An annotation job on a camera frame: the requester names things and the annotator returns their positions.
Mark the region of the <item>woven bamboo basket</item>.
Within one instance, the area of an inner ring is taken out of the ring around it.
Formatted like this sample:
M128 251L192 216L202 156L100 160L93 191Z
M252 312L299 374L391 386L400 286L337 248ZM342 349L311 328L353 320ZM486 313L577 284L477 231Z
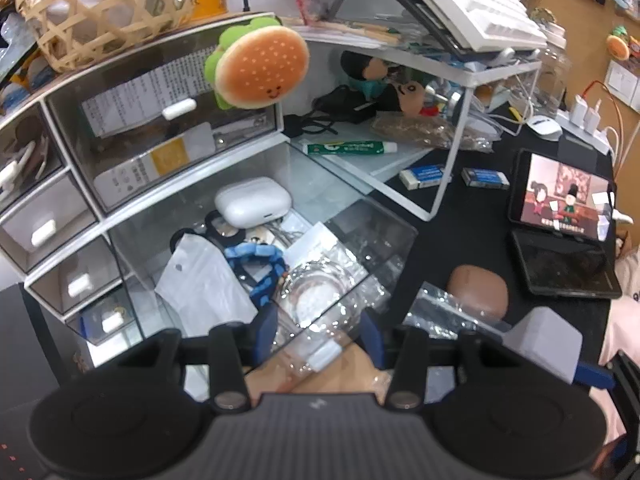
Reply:
M185 23L193 0L14 0L49 65L72 72Z

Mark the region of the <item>clear large drawer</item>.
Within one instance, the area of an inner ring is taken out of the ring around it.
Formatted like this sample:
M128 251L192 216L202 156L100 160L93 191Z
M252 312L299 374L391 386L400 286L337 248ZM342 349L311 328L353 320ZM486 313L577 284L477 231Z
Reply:
M279 130L275 105L218 107L204 65L226 26L173 32L82 70L44 99L103 212L229 148Z
M277 220L237 229L215 207L226 185L268 177L292 196ZM174 328L177 313L155 287L184 234L224 255L258 310L278 307L271 353L298 370L325 368L356 334L361 312L390 301L416 230L360 185L281 144L146 206L108 233L144 336Z

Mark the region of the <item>black mouse mat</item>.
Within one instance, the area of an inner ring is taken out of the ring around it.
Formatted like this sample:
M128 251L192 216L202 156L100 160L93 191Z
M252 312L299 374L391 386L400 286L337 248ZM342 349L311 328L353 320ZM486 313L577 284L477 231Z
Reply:
M558 144L533 133L503 136L490 154L461 152L454 164L454 178L436 217L424 222L378 191L371 196L418 229L418 236L393 293L392 311L404 315L419 288L429 282L440 288L447 284L456 266L471 263L501 275L509 289L506 320L515 323L540 304L564 316L584 336L585 346L599 347L605 333L608 300L551 299L532 296L524 283L518 260L512 257L511 225L506 215L509 193L466 186L460 176L464 167L497 169L510 174L522 148L554 157Z

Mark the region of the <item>clear large bottom drawer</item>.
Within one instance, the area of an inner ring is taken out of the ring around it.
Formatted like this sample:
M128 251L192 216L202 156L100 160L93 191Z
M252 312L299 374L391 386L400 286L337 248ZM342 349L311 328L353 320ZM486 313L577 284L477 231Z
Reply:
M226 185L268 177L292 196L277 220L237 229L215 207ZM281 144L146 206L108 233L144 336L174 328L177 313L155 287L184 234L224 255L258 310L278 307L271 353L298 370L325 368L356 334L361 312L390 301L416 230L360 185Z

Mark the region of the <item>grey foam block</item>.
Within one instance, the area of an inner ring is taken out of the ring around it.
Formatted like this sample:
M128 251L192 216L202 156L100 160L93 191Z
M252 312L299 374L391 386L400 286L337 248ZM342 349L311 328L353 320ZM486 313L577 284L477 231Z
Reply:
M582 351L582 333L548 307L536 307L502 335L510 350L571 384Z

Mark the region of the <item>white earbuds case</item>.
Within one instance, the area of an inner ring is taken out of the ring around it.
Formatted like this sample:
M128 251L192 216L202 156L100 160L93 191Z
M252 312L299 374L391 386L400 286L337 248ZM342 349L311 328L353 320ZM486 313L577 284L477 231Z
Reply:
M284 217L292 207L292 196L275 180L257 177L221 188L215 207L230 226L250 229Z

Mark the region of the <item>black laptop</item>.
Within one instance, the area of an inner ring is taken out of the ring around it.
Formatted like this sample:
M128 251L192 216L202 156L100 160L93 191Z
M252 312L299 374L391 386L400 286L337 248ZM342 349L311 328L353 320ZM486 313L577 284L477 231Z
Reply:
M454 39L444 23L422 0L396 0L420 25L424 26L436 42L459 61L471 59L472 52Z

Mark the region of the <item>white metal laptop stand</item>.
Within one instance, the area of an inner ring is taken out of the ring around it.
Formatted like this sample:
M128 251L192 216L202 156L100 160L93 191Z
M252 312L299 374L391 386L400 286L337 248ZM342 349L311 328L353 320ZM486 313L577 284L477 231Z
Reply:
M282 22L316 52L305 82L285 101L286 134L302 149L308 143L395 142L398 150L393 154L310 156L350 174L423 221L436 216L458 152L489 153L503 134L520 133L521 122L503 119L495 109L508 84L532 96L536 84L525 78L536 77L541 66L536 55L510 49L487 60L460 62L437 49L420 26L408 23ZM409 81L422 84L427 101L440 106L438 116L406 117L390 109L392 84ZM387 182L433 150L448 155L437 164L445 169L434 202L423 208Z

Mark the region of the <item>small top left drawer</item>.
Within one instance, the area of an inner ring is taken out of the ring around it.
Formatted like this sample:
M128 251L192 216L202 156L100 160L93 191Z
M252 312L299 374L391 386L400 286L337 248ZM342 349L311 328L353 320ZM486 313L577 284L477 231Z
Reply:
M64 166L40 103L1 121L1 210Z

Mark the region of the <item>tablet showing cartoon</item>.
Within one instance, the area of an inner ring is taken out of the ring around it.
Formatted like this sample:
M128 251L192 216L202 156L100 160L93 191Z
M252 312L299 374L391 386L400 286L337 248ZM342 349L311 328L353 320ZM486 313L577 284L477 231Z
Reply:
M615 183L550 156L516 156L506 213L511 222L602 244L612 229Z

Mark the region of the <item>cork pin board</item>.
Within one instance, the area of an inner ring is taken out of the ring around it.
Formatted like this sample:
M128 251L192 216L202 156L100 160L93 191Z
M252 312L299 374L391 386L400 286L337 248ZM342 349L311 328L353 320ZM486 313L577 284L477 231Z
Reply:
M565 29L566 55L570 60L565 102L572 105L580 94L593 104L608 98L611 103L600 109L602 127L617 131L616 167L622 168L636 136L638 125L622 89L605 80L608 64L618 54L627 52L626 42L639 39L639 22L625 18L615 0L527 0L534 18L553 22Z

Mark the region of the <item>clear large top drawer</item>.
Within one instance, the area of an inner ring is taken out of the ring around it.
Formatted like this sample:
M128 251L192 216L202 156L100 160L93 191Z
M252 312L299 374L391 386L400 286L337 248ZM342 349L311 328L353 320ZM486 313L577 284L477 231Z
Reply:
M44 99L103 212L229 148L279 130L275 105L218 107L204 65L226 26L173 32L82 70Z

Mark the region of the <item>cartoon boy plush doll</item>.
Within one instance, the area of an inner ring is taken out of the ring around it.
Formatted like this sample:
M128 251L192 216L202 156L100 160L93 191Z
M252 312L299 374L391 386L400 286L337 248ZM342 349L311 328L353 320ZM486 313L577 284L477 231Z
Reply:
M435 117L440 114L440 106L427 101L426 90L417 81L394 82L392 87L390 109L393 112L401 112L406 117Z

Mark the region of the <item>white power strip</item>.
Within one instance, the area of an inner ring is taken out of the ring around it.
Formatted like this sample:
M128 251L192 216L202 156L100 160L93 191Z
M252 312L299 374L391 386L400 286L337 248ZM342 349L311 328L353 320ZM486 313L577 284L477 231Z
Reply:
M590 144L599 153L614 157L616 148L620 145L617 131L613 130L614 145L608 140L608 134L600 129L600 105L598 101L595 106L590 106L588 102L579 94L575 96L573 107L570 110L558 110L555 115L556 122L567 132L574 134L582 142Z

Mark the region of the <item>brown cardboard sheet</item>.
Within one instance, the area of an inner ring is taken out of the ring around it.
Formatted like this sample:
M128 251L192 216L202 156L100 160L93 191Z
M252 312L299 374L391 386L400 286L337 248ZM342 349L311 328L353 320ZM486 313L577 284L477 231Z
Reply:
M358 344L352 342L329 364L314 372L298 370L288 352L277 352L254 370L245 370L250 400L256 404L264 393L373 393L383 403L392 375L377 370Z

